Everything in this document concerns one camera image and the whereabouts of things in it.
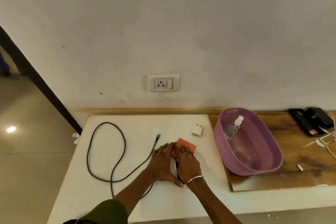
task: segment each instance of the orange sponge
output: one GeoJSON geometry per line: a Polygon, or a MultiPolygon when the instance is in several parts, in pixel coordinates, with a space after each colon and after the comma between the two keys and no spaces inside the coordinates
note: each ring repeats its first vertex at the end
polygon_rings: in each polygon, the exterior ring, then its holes
{"type": "MultiPolygon", "coordinates": [[[[175,147],[181,147],[181,146],[184,146],[184,147],[188,147],[190,152],[194,153],[195,150],[196,150],[196,146],[193,145],[192,143],[189,143],[185,140],[183,140],[182,138],[179,138],[178,141],[176,142],[176,145],[175,147]]],[[[171,154],[175,157],[175,158],[178,158],[177,154],[176,154],[176,150],[172,150],[171,154]]]]}

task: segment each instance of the white table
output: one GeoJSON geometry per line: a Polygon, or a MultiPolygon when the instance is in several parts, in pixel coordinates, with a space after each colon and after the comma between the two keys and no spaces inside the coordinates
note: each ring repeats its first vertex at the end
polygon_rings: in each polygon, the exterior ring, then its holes
{"type": "MultiPolygon", "coordinates": [[[[212,191],[234,213],[255,213],[329,207],[336,205],[336,186],[281,189],[270,191],[231,192],[207,115],[128,115],[89,116],[65,175],[48,224],[61,224],[79,218],[98,203],[111,198],[110,184],[96,180],[87,171],[86,153],[94,129],[102,122],[115,123],[123,131],[127,148],[114,179],[125,177],[149,155],[156,135],[161,133],[157,148],[179,137],[197,145],[195,157],[212,191]],[[195,124],[204,127],[201,138],[191,135],[195,124]]],[[[100,127],[93,140],[90,166],[109,179],[112,168],[123,151],[123,140],[109,124],[100,127]]],[[[125,181],[114,184],[115,193],[126,187],[144,168],[144,164],[125,181]]],[[[137,204],[129,222],[204,217],[207,213],[193,193],[173,183],[156,182],[149,194],[137,204]]]]}

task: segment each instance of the purple basket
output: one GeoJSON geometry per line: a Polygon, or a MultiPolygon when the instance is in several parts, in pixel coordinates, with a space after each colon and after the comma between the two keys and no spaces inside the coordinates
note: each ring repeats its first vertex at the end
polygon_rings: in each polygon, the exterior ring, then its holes
{"type": "Polygon", "coordinates": [[[213,130],[223,163],[237,175],[254,175],[278,169],[282,164],[281,150],[262,120],[244,108],[221,112],[213,130]],[[244,117],[241,128],[232,140],[224,132],[238,116],[244,117]]]}

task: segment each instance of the clear plastic bottle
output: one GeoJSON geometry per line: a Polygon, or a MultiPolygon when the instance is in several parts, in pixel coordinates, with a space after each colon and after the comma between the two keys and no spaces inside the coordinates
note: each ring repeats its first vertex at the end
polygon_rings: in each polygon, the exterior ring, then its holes
{"type": "Polygon", "coordinates": [[[232,140],[235,134],[237,134],[238,130],[240,129],[240,125],[243,121],[244,117],[239,116],[233,124],[231,124],[224,132],[225,137],[227,140],[232,140]]]}

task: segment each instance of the bracelet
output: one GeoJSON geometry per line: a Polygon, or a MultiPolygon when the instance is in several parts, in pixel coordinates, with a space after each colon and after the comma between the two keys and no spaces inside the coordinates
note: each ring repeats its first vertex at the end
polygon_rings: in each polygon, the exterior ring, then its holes
{"type": "Polygon", "coordinates": [[[199,178],[199,177],[202,177],[202,178],[203,178],[203,175],[197,175],[197,176],[191,178],[191,179],[187,182],[187,184],[186,184],[187,189],[189,188],[189,187],[188,187],[188,184],[189,184],[193,179],[196,179],[196,178],[199,178]]]}

